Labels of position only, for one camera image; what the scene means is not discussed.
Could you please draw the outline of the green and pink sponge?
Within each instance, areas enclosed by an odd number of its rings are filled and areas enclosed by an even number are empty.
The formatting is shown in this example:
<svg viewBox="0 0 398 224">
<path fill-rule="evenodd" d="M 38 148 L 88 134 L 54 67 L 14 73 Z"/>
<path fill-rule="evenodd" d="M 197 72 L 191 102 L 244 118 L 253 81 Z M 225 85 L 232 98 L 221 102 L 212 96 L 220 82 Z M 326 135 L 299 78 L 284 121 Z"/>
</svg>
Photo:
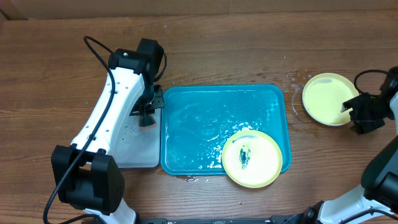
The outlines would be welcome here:
<svg viewBox="0 0 398 224">
<path fill-rule="evenodd" d="M 138 116 L 138 126 L 141 131 L 147 131 L 155 128 L 157 123 L 151 114 L 143 114 Z"/>
</svg>

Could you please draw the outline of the yellow plate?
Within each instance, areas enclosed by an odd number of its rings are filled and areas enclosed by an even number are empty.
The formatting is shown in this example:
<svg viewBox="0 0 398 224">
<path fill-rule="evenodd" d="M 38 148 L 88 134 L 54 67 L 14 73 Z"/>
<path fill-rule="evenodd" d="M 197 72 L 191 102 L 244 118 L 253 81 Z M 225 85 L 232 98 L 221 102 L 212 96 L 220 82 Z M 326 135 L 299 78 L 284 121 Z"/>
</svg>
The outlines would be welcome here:
<svg viewBox="0 0 398 224">
<path fill-rule="evenodd" d="M 280 147 L 269 135 L 244 130 L 226 141 L 221 162 L 231 180 L 243 187 L 256 189 L 270 185 L 278 178 L 283 157 Z"/>
<path fill-rule="evenodd" d="M 305 84 L 302 103 L 315 121 L 327 126 L 342 126 L 351 121 L 351 110 L 343 111 L 343 103 L 358 95 L 347 78 L 336 73 L 321 73 Z"/>
</svg>

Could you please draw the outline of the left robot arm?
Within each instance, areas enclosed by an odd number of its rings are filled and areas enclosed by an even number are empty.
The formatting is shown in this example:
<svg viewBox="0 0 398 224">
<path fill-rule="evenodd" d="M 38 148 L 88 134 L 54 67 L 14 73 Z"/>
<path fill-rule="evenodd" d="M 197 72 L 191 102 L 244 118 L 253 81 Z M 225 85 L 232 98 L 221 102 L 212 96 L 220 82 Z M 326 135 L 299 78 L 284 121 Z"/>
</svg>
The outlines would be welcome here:
<svg viewBox="0 0 398 224">
<path fill-rule="evenodd" d="M 153 168 L 160 162 L 164 97 L 159 80 L 167 56 L 156 40 L 136 50 L 111 50 L 103 61 L 107 79 L 88 121 L 69 146 L 51 156 L 58 198 L 95 223 L 138 223 L 125 202 L 123 168 Z"/>
</svg>

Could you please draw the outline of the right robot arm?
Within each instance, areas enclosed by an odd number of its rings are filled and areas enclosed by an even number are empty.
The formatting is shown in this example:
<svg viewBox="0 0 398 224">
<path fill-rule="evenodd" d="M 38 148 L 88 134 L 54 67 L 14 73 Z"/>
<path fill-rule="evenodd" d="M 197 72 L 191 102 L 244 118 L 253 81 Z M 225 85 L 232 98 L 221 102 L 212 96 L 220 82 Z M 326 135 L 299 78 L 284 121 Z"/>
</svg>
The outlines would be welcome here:
<svg viewBox="0 0 398 224">
<path fill-rule="evenodd" d="M 349 111 L 352 131 L 366 134 L 384 126 L 389 118 L 397 121 L 397 67 L 383 71 L 380 94 L 361 91 L 342 104 Z M 365 168 L 361 183 L 353 190 L 329 201 L 320 201 L 281 223 L 361 223 L 385 215 L 397 219 L 397 139 L 394 138 Z"/>
</svg>

